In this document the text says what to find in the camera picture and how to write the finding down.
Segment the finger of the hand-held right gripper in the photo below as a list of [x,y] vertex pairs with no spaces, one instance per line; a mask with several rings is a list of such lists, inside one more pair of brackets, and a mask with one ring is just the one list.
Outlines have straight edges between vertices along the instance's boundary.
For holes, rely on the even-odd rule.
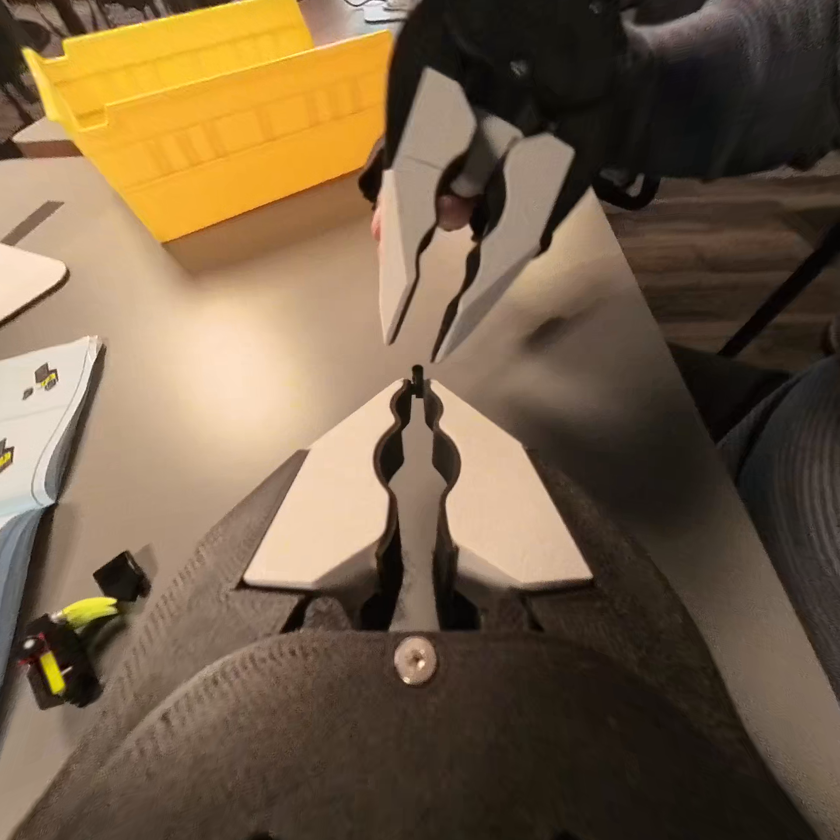
[[551,134],[535,134],[510,147],[478,205],[474,245],[465,279],[448,304],[432,362],[445,361],[467,341],[527,264],[543,249],[543,234],[574,160],[574,151]]
[[421,254],[438,225],[438,187],[467,152],[476,116],[460,85],[425,69],[380,190],[380,318],[384,343],[402,328]]

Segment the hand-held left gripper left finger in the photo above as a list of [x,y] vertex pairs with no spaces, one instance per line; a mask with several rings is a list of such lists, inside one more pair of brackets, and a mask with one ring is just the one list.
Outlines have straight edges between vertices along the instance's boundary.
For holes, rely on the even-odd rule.
[[393,623],[404,563],[391,482],[414,395],[410,379],[394,381],[305,450],[245,587],[328,596],[359,624]]

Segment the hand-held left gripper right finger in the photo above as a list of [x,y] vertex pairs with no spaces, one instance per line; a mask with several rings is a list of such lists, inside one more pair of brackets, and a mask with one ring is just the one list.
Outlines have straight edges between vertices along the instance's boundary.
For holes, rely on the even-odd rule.
[[590,585],[593,572],[526,446],[439,381],[425,381],[423,408],[445,483],[434,548],[438,616]]

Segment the black flat lego piece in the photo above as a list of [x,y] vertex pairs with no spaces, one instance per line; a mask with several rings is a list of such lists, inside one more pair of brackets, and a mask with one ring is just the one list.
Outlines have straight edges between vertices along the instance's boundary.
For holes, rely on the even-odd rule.
[[151,579],[133,554],[122,551],[92,573],[99,591],[121,603],[135,603],[151,593]]

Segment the lego instruction booklet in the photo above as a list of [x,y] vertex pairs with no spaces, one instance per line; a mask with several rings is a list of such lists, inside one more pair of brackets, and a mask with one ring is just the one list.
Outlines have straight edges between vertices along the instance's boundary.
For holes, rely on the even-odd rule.
[[36,532],[57,504],[102,342],[98,336],[1,363],[1,681]]

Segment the black lego assembly yellow claws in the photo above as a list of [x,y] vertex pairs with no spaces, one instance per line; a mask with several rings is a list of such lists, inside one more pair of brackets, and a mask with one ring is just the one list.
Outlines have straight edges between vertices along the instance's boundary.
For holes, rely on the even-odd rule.
[[85,635],[120,614],[116,598],[100,595],[45,613],[26,626],[17,662],[38,709],[84,708],[101,696]]

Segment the person's right hand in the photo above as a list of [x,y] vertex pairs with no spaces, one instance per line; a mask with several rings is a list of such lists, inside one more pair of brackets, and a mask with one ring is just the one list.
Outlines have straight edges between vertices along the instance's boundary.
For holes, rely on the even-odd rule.
[[[379,243],[382,234],[381,199],[383,191],[374,203],[371,218],[371,236],[375,243]],[[437,198],[437,226],[444,231],[454,231],[466,226],[476,208],[475,197],[462,197],[453,193],[445,193]]]

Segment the yellow plastic bin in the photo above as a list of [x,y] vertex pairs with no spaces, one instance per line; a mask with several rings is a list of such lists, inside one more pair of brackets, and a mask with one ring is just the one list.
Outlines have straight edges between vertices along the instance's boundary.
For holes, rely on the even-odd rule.
[[22,52],[47,119],[167,243],[362,168],[392,44],[315,46],[297,2],[248,1]]

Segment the black table leg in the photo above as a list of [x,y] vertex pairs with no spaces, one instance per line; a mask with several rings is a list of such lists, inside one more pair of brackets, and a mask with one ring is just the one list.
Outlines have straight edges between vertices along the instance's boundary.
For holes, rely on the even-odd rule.
[[839,222],[832,221],[817,236],[812,252],[766,297],[751,317],[723,344],[717,355],[735,359],[787,309],[839,254]]

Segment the person's grey clothing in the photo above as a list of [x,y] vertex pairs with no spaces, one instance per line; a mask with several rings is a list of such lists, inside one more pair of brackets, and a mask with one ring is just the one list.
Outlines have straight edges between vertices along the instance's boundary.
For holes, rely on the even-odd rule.
[[784,591],[838,693],[839,361],[794,375],[718,445]]

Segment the white rounded board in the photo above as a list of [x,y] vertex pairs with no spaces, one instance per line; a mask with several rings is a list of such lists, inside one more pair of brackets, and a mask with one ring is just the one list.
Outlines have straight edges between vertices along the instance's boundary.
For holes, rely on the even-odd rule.
[[68,273],[67,265],[59,259],[1,244],[1,323],[15,319],[48,296]]

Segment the black tape strip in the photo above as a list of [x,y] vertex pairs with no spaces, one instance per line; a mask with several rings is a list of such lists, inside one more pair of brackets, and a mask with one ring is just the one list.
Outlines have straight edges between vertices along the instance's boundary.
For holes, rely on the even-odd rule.
[[49,200],[36,207],[21,222],[1,238],[1,244],[15,247],[29,236],[36,228],[64,206],[64,202]]

